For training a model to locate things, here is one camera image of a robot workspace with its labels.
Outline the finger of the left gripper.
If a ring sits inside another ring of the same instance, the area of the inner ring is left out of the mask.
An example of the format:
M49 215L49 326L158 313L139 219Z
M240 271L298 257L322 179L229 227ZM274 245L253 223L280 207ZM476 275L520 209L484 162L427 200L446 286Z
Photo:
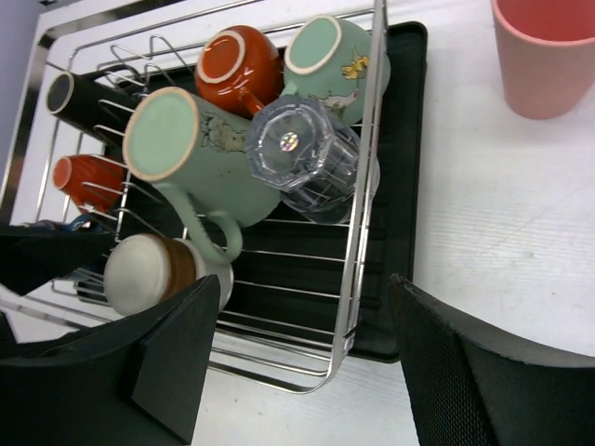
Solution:
M70 274L114 245L105 232L1 227L1 284L16 295L27 295L53 279Z

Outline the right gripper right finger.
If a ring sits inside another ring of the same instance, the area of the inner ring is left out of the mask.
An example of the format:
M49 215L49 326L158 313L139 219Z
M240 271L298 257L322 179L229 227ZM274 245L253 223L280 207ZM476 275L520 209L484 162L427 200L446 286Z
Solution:
M593 444L592 357L506 332L398 274L390 290L420 444Z

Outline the tall green mug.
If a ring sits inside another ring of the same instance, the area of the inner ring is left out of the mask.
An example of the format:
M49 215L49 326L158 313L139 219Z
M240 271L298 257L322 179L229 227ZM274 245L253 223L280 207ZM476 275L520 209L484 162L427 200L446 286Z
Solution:
M126 126L128 170L166 198L212 263L235 260L243 250L242 229L280 202L278 190L251 175L249 128L249 120L174 86L144 98Z

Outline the white brown steel tumbler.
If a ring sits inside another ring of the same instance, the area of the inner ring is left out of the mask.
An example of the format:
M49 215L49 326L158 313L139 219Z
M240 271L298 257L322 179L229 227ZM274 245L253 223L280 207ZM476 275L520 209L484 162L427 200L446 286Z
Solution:
M206 261L188 240L141 233L114 247L103 272L103 288L112 308L128 316L166 301L208 275L218 278L218 309L223 310L233 288L230 265Z

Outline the clear plastic glass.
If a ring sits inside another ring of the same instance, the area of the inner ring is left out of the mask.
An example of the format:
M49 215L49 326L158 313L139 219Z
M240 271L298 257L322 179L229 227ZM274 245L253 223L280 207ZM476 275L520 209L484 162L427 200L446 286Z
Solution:
M350 220L360 138L319 101L284 95L258 111L245 137L251 175L319 224Z

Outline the orange floral bowl cup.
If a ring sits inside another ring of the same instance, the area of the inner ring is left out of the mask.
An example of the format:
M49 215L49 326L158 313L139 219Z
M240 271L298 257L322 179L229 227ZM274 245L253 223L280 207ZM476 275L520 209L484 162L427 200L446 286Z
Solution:
M283 59L259 30L234 25L203 47L194 70L199 96L246 119L276 100L284 87Z

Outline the pink plastic cup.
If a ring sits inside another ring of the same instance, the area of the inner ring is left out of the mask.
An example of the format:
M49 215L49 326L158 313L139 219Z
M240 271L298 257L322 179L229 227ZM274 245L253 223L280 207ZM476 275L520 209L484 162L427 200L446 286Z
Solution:
M493 1L504 97L529 119L569 112L594 85L592 1Z

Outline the small green mug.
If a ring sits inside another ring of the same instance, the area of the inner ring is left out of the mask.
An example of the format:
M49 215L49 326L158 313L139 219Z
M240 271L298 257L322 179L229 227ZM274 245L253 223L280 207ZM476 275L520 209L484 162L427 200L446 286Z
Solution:
M361 26L330 15L311 18L284 51L284 95L321 102L346 125L364 117L366 83L390 81L390 59L383 57L380 75L372 75L372 36Z

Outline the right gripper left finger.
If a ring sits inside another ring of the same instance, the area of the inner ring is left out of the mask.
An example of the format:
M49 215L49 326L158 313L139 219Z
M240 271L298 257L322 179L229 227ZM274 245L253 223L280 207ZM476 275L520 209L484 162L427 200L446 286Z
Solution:
M189 445L219 308L207 276L141 313L17 343L1 319L4 445Z

